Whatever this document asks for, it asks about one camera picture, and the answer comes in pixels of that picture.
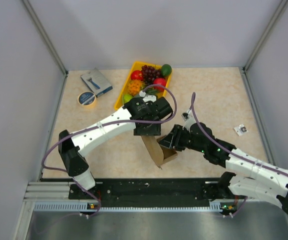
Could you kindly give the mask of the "brown cardboard paper box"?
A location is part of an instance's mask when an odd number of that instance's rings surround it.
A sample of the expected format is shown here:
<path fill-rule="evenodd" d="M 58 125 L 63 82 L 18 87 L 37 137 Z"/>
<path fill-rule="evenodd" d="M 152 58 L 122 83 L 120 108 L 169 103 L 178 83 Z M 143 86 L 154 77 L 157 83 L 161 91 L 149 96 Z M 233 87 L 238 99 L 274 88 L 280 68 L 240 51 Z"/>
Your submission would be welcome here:
<path fill-rule="evenodd" d="M 174 149 L 165 148 L 159 144 L 164 138 L 165 135 L 158 138 L 155 136 L 141 136 L 151 159 L 160 169 L 162 168 L 162 165 L 174 160 L 178 156 L 178 153 Z"/>

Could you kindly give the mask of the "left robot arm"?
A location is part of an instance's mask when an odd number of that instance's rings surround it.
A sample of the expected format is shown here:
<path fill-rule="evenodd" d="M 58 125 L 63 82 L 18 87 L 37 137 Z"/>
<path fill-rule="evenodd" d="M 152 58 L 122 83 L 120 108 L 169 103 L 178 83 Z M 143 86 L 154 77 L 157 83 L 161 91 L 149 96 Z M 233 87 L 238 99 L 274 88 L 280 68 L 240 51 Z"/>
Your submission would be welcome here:
<path fill-rule="evenodd" d="M 92 150 L 121 133 L 133 131 L 135 136 L 161 135 L 160 121 L 170 117 L 174 111 L 164 98 L 135 97 L 116 112 L 93 124 L 80 133 L 59 134 L 59 155 L 68 175 L 80 185 L 80 193 L 86 198 L 96 195 L 97 186 L 85 159 Z"/>

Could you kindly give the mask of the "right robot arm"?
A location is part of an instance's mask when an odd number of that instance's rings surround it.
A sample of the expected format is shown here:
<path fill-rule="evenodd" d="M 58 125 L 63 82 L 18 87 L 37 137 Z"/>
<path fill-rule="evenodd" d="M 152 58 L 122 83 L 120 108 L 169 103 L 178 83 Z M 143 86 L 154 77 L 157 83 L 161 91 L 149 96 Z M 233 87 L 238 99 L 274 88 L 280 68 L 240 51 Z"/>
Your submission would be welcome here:
<path fill-rule="evenodd" d="M 203 123 L 176 124 L 159 144 L 181 152 L 203 153 L 211 164 L 227 171 L 220 178 L 217 192 L 223 198 L 245 196 L 270 203 L 288 215 L 288 169 L 256 159 L 235 145 L 217 139 Z"/>

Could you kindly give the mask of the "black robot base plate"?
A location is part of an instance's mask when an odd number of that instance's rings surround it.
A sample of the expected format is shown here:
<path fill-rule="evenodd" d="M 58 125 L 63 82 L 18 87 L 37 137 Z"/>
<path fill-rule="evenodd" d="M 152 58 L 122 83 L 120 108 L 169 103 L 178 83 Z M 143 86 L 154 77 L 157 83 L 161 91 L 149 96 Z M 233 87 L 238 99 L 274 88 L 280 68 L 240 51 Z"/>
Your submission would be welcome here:
<path fill-rule="evenodd" d="M 214 200 L 237 204 L 233 194 L 220 190 L 219 178 L 97 178 L 89 190 L 103 207 L 207 207 Z"/>

